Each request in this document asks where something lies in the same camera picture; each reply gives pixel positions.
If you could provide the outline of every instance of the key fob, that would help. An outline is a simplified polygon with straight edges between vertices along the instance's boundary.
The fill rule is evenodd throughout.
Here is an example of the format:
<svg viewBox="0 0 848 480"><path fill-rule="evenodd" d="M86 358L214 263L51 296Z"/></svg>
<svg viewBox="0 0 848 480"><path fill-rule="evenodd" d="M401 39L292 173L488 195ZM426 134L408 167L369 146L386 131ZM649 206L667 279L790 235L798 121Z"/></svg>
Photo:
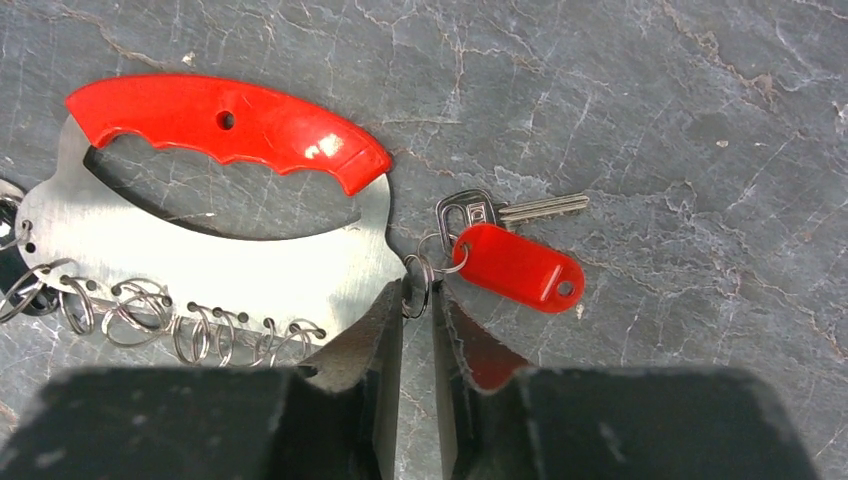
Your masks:
<svg viewBox="0 0 848 480"><path fill-rule="evenodd" d="M17 208L9 202L0 201L0 245L6 245L15 239L15 214ZM0 251L0 295L9 293L9 289L23 276L29 267L21 257L16 247ZM31 289L36 288L38 278L30 276L23 285L9 299L14 307L20 304ZM33 301L22 313L31 316L42 316L56 310L59 305L59 293L44 285Z"/></svg>

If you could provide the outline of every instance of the gray stone surface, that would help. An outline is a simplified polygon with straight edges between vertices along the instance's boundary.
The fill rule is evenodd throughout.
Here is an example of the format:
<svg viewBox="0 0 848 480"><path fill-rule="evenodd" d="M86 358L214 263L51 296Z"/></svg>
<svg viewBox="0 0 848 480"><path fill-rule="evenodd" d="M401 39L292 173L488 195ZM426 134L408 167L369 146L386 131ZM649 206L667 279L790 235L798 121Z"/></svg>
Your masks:
<svg viewBox="0 0 848 480"><path fill-rule="evenodd" d="M394 155L399 252L463 188L586 191L585 214L522 230L584 266L575 310L451 279L465 306L542 365L749 368L822 476L848 476L844 1L7 1L0 39L0 177L27 189L53 172L65 95L166 70L267 85L367 127ZM222 168L137 138L94 169L224 234L313 233L351 212L325 175ZM405 344L398 477L438 478L429 319ZM0 327L0 440L50 375L173 364L168 352L117 351L55 317Z"/></svg>

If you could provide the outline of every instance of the silver metal plate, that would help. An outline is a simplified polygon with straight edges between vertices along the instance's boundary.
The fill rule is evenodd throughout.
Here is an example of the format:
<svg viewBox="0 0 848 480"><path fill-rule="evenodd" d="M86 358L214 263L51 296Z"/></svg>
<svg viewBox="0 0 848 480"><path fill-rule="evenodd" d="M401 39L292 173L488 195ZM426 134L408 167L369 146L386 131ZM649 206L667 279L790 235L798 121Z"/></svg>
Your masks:
<svg viewBox="0 0 848 480"><path fill-rule="evenodd" d="M115 193L84 165L91 145L72 117L59 138L56 174L36 186L18 211L16 228L33 224L21 255L30 267L68 260L43 280L71 291L62 275L94 280L93 298L114 300L110 287L145 278L167 286L176 313L196 316L189 302L249 320L268 332L307 319L327 331L323 345L358 320L388 282L406 269L386 243L391 203L380 176L355 197L361 217L345 227L291 240L236 240L173 225Z"/></svg>

